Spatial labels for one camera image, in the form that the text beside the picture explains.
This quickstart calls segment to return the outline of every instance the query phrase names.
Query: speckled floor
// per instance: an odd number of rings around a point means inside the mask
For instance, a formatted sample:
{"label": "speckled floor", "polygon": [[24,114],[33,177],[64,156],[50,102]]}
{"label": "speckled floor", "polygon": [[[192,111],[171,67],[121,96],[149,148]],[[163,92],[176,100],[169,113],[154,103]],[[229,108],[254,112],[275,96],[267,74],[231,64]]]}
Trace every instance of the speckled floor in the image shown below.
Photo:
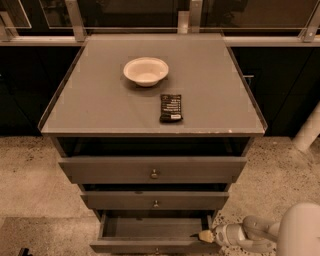
{"label": "speckled floor", "polygon": [[[290,138],[258,138],[248,163],[215,223],[240,222],[247,215],[279,221],[293,204],[320,204],[320,139],[308,152]],[[0,138],[0,255],[17,256],[21,247],[34,256],[101,255],[89,243],[99,222],[57,164],[46,138]],[[261,255],[222,248],[220,256]]]}

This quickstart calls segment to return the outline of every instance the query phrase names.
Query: open drawer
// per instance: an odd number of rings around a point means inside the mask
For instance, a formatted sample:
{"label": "open drawer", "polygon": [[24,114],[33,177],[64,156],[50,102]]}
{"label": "open drawer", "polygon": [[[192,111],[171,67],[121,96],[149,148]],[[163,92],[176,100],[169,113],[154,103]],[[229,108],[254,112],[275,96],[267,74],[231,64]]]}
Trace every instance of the open drawer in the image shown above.
{"label": "open drawer", "polygon": [[109,253],[216,253],[197,234],[211,228],[213,211],[104,211],[90,246]]}

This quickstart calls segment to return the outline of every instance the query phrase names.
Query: drawer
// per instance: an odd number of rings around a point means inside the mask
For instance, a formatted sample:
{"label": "drawer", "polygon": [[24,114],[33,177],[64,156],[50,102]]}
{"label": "drawer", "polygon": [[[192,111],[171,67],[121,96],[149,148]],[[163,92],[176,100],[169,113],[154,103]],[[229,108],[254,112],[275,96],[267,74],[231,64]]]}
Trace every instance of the drawer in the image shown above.
{"label": "drawer", "polygon": [[245,157],[70,157],[59,164],[75,184],[232,183]]}
{"label": "drawer", "polygon": [[103,191],[84,192],[82,199],[95,210],[216,210],[228,192]]}
{"label": "drawer", "polygon": [[102,215],[97,253],[218,253],[217,244],[203,243],[196,234],[209,229],[213,212],[107,211]]}

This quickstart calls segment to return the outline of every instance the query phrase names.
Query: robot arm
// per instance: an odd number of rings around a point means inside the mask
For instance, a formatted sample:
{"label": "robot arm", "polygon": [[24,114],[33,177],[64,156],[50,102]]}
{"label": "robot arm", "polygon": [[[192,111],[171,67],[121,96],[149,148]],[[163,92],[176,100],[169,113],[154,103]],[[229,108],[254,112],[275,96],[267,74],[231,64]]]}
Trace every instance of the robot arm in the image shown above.
{"label": "robot arm", "polygon": [[320,255],[320,206],[299,203],[280,222],[248,216],[241,224],[218,225],[199,233],[202,241],[221,246],[240,246],[246,251],[266,253],[277,243],[278,256]]}

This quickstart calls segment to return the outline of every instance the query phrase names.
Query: white bowl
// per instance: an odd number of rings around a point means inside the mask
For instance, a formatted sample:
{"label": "white bowl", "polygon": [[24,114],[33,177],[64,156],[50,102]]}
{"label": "white bowl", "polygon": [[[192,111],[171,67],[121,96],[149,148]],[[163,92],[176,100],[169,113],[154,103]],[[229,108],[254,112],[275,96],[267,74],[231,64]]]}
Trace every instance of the white bowl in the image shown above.
{"label": "white bowl", "polygon": [[124,75],[143,87],[150,87],[165,78],[169,72],[168,65],[157,58],[138,58],[128,62],[124,69]]}

